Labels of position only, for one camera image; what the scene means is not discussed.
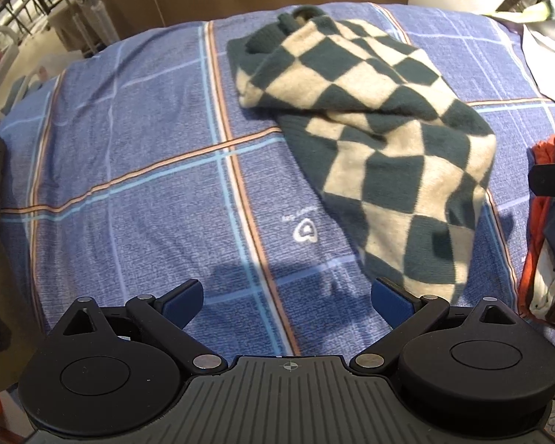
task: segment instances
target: bedsheet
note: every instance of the bedsheet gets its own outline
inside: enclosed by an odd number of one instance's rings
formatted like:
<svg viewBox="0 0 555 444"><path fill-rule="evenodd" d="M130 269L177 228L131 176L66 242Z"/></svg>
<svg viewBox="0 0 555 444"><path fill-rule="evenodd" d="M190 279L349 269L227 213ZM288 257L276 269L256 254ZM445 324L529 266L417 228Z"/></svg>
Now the bedsheet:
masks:
<svg viewBox="0 0 555 444"><path fill-rule="evenodd" d="M518 35L482 16L333 3L424 48L497 135L490 190L459 305L515 306L526 253L528 149L555 133L555 103ZM0 124L9 148L0 234L48 330L74 298L122 305L188 278L205 290L186 330L238 354L342 354L382 337L370 282L274 121L238 106L226 42L264 11L144 32L74 63ZM546 329L555 343L555 331Z"/></svg>

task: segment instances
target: white heart logo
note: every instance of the white heart logo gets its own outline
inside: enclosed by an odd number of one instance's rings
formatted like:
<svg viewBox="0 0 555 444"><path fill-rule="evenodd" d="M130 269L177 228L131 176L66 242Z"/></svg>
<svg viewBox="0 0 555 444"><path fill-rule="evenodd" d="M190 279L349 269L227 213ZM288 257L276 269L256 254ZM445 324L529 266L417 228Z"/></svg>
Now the white heart logo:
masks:
<svg viewBox="0 0 555 444"><path fill-rule="evenodd" d="M318 241L317 227L312 220L305 218L296 226L292 237L296 242L309 241L315 244Z"/></svg>

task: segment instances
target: green and cream checkered garment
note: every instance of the green and cream checkered garment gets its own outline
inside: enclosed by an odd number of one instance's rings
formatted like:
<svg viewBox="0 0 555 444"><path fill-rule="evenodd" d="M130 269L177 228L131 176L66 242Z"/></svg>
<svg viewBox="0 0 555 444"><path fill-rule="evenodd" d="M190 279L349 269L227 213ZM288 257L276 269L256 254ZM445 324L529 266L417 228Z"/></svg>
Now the green and cream checkered garment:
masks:
<svg viewBox="0 0 555 444"><path fill-rule="evenodd" d="M495 135L427 54L316 7L228 43L240 104L272 109L371 279L456 300Z"/></svg>

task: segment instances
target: silver screw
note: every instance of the silver screw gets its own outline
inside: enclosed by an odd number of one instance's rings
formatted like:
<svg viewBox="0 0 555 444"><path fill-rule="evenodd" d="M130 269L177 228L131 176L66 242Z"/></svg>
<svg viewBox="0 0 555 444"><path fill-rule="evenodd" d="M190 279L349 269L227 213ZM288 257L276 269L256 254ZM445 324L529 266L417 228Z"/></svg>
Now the silver screw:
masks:
<svg viewBox="0 0 555 444"><path fill-rule="evenodd" d="M214 354L201 354L194 359L194 365L200 369L215 369L222 364L222 359Z"/></svg>
<svg viewBox="0 0 555 444"><path fill-rule="evenodd" d="M358 357L356 357L356 364L361 367L367 367L368 369L380 367L384 363L384 357L378 354L360 354L358 355Z"/></svg>

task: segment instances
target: checkered pattern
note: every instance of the checkered pattern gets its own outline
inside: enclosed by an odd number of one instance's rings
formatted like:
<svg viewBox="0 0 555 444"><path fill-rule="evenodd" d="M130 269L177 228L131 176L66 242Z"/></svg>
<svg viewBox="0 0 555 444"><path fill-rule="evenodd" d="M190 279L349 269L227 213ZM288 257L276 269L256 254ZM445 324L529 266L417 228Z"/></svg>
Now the checkered pattern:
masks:
<svg viewBox="0 0 555 444"><path fill-rule="evenodd" d="M243 107L271 108L371 279L449 300L466 284L495 155L427 54L302 7L228 45Z"/></svg>

